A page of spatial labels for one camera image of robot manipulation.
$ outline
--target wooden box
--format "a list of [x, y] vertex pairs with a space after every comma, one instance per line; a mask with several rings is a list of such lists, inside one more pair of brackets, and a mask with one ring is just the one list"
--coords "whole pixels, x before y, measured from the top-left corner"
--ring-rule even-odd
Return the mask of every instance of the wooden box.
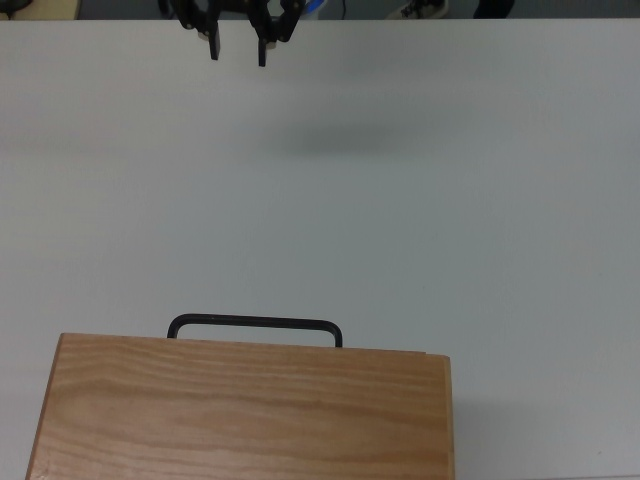
[[31, 480], [453, 480], [449, 359], [64, 334]]

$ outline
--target background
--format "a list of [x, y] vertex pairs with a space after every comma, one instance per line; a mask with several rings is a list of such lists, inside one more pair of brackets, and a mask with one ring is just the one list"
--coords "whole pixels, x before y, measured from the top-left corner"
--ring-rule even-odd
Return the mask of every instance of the background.
[[[342, 15], [339, 0], [328, 0], [320, 18]], [[382, 19], [407, 0], [347, 0], [347, 19]], [[447, 18], [471, 18], [477, 0], [449, 0]], [[640, 17], [640, 0], [516, 0], [510, 18], [617, 18]], [[156, 0], [82, 0], [80, 19], [159, 19]]]

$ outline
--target black metal handle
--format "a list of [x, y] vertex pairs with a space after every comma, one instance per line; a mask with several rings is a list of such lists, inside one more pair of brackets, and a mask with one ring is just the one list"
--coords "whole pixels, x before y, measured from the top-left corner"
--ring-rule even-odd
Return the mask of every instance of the black metal handle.
[[326, 320], [306, 320], [299, 318], [242, 317], [238, 315], [207, 315], [186, 313], [176, 317], [167, 332], [167, 338], [178, 338], [178, 330], [185, 325], [231, 325], [234, 327], [289, 328], [294, 330], [319, 330], [333, 335], [336, 348], [342, 347], [342, 332], [332, 322]]

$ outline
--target black object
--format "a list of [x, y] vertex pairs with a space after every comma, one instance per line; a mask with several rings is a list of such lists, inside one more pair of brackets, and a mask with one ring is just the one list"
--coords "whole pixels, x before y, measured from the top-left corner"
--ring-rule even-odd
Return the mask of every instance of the black object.
[[335, 339], [336, 348], [342, 347], [342, 332], [326, 320], [303, 320], [299, 318], [241, 317], [238, 315], [206, 315], [187, 313], [176, 317], [167, 332], [167, 338], [178, 338], [178, 330], [185, 325], [231, 325], [235, 327], [289, 328], [294, 330], [319, 330], [329, 332]]
[[473, 18], [507, 18], [515, 0], [480, 0]]
[[6, 13], [11, 19], [18, 10], [29, 6], [32, 0], [0, 0], [0, 13]]
[[[206, 12], [200, 10], [195, 0], [169, 1], [183, 28], [195, 29], [209, 39], [212, 60], [217, 60], [220, 54], [220, 12], [245, 13], [258, 34], [258, 59], [261, 67], [267, 63], [267, 45], [291, 39], [305, 6], [305, 0], [280, 0], [284, 13], [279, 17], [272, 17], [267, 6], [269, 0], [208, 0]], [[168, 0], [158, 0], [158, 7], [164, 15], [169, 14]]]

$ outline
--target white table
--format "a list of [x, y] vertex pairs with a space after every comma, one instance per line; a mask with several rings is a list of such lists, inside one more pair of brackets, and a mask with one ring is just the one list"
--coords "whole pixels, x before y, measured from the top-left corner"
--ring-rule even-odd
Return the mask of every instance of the white table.
[[60, 332], [185, 312], [450, 355], [459, 480], [640, 476], [638, 23], [221, 33], [0, 29], [3, 479]]

